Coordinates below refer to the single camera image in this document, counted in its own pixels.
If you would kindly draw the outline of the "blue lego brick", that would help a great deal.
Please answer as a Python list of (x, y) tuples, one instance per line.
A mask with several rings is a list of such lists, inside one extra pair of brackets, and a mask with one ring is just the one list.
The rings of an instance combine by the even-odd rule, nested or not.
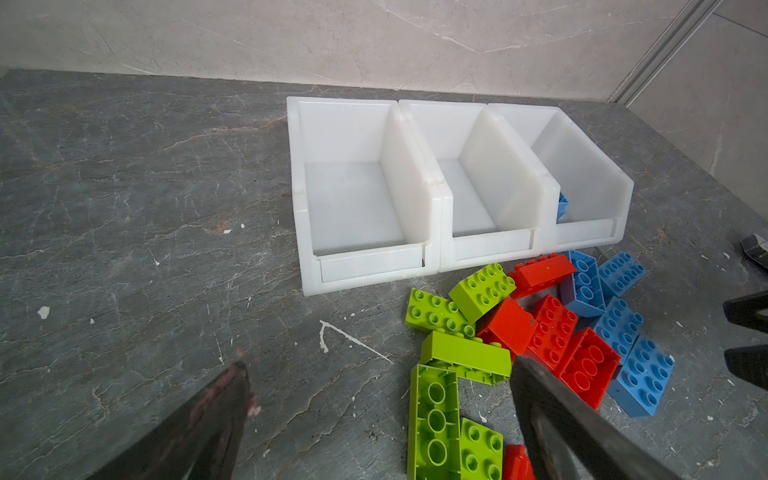
[(597, 260), (576, 250), (566, 252), (565, 256), (575, 272), (559, 285), (561, 303), (580, 317), (600, 317), (605, 313), (606, 304)]
[(632, 255), (619, 252), (598, 268), (598, 278), (607, 300), (621, 297), (646, 275), (646, 269)]
[(589, 327), (620, 357), (623, 365), (642, 329), (644, 318), (634, 312), (620, 297), (613, 297), (606, 311)]
[(607, 393), (630, 417), (653, 416), (675, 366), (655, 342), (639, 335)]

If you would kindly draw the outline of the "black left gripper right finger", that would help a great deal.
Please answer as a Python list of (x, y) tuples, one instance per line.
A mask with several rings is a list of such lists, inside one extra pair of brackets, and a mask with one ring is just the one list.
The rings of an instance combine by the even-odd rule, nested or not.
[(576, 479), (578, 459), (595, 479), (677, 479), (536, 361), (517, 357), (511, 393), (537, 479)]

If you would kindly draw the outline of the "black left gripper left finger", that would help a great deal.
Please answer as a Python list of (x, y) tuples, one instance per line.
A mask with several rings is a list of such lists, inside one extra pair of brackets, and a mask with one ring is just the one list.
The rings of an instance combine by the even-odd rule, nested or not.
[(237, 361), (92, 479), (230, 479), (251, 406)]

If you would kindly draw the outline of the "red arch lego piece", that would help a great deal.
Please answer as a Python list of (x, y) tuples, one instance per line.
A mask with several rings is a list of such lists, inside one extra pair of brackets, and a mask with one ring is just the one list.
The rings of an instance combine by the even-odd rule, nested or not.
[(503, 480), (535, 480), (532, 464), (524, 445), (508, 445), (505, 450)]

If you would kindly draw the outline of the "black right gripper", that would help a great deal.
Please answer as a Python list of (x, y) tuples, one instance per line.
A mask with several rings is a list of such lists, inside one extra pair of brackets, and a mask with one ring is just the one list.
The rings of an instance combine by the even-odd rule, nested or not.
[[(758, 230), (740, 241), (744, 255), (768, 269), (768, 232)], [(767, 333), (768, 291), (754, 293), (723, 303), (726, 320), (734, 325)], [(768, 345), (731, 348), (724, 351), (728, 371), (763, 390), (768, 389)]]

